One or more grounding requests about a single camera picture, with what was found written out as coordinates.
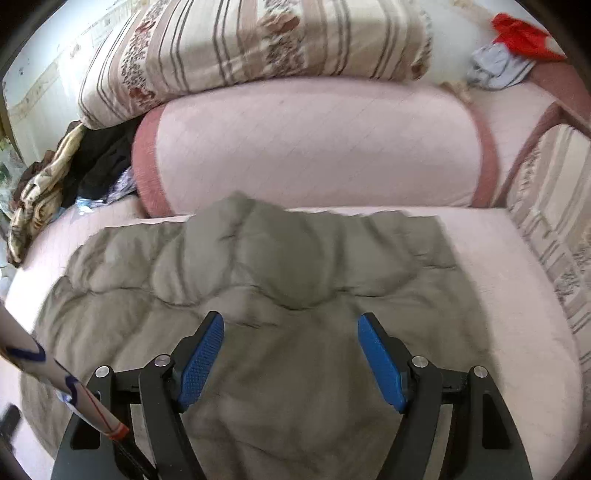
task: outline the pink mattress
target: pink mattress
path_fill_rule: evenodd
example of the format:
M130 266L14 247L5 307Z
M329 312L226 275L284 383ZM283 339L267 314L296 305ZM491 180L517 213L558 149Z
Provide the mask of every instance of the pink mattress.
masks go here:
M287 208L484 207L498 181L487 139L486 122L435 87L277 79L151 111L132 161L151 216L192 213L235 190Z
M333 210L354 215L395 209ZM522 436L534 479L550 480L577 442L582 391L574 339L544 271L503 209L404 210L411 215L439 216L488 315L500 374L497 381ZM146 220L143 216L133 197L84 217L71 209L35 241L8 294L8 310L31 329L69 256L100 228L187 218ZM16 375L2 376L2 382L1 390L16 397ZM27 426L17 435L17 458L33 480L48 479L51 459L31 435Z

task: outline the patterned fabric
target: patterned fabric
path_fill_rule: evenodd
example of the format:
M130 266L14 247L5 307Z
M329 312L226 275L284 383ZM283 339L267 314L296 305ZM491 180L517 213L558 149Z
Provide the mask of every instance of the patterned fabric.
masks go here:
M157 0L98 50L80 117L111 127L180 96L271 77L418 79L430 25L414 0Z
M563 306L580 354L583 428L591 427L591 140L562 124L544 134L509 191L509 212Z
M0 138L0 212L9 219L12 218L13 209L10 207L12 195L18 186L27 166L18 156L16 150L7 138Z
M59 210L60 181L70 170L70 160L78 150L85 131L86 127L78 125L68 133L53 161L29 180L23 189L8 232L7 260L11 264L18 266L22 263L29 244Z

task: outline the folded comforter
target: folded comforter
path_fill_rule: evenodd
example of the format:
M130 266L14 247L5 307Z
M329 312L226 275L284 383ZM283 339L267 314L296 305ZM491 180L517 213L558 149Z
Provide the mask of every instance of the folded comforter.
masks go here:
M494 370L483 312L436 218L285 212L242 195L185 223L96 234L35 335L87 381L99 365L139 368L171 352L209 310L223 314L225 340L183 421L212 479L375 478L400 416L358 344L365 311L441 367ZM28 377L22 394L55 455L68 409Z
M414 0L156 0L114 29L82 83L98 129L206 89L270 77L418 79L430 21Z

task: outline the blanket fold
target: blanket fold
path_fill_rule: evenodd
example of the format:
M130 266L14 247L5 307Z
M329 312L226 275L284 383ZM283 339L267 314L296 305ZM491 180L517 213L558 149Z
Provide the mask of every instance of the blanket fold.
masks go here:
M208 478L376 476L400 416L358 344L365 311L441 367L494 371L483 312L436 218L286 212L241 194L184 223L90 238L48 295L35 335L87 381L100 365L139 368L171 352L209 310L223 315L225 341L183 416ZM55 455L67 408L31 378L22 394ZM433 461L442 455L437 444Z

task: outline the red cloth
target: red cloth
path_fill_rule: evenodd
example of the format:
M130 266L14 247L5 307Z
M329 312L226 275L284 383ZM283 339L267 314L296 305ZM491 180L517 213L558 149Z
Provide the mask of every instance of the red cloth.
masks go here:
M549 33L507 14L498 14L492 26L499 32L495 43L504 43L511 53L536 60L564 60L565 57L546 47Z

